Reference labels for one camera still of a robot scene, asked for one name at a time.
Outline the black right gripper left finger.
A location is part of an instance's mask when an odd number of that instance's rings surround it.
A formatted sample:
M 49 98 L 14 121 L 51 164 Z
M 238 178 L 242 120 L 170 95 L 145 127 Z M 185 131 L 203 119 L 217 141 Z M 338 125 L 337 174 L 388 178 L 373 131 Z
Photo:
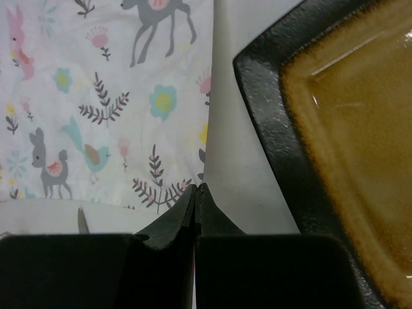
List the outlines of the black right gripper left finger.
M 185 308 L 197 188 L 136 234 L 8 236 L 2 308 Z

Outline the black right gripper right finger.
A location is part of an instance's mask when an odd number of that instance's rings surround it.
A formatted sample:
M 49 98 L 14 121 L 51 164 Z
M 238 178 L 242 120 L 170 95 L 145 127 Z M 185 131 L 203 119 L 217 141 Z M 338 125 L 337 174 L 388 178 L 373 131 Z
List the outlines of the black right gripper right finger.
M 325 236 L 248 235 L 206 184 L 195 201 L 198 308 L 364 308 L 347 254 Z

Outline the knife with green handle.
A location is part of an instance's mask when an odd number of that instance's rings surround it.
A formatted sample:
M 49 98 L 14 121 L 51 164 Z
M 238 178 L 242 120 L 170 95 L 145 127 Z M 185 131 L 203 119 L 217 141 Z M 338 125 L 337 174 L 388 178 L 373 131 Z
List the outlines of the knife with green handle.
M 89 227 L 86 220 L 86 216 L 82 208 L 78 208 L 77 211 L 77 223 L 78 223 L 78 230 L 80 234 L 89 234 Z

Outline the floral animal print placemat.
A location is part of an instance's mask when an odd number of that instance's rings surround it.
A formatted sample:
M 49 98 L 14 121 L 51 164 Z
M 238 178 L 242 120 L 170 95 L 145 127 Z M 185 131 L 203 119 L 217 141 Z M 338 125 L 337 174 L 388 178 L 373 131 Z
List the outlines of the floral animal print placemat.
M 1 200 L 157 214 L 203 181 L 212 1 L 2 1 Z

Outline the square black and mustard plate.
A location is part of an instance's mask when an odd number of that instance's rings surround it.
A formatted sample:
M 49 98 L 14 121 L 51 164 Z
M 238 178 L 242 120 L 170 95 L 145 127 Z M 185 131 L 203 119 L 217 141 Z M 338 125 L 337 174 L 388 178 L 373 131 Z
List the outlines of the square black and mustard plate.
M 346 249 L 370 308 L 411 307 L 411 2 L 303 1 L 234 59 L 302 234 Z

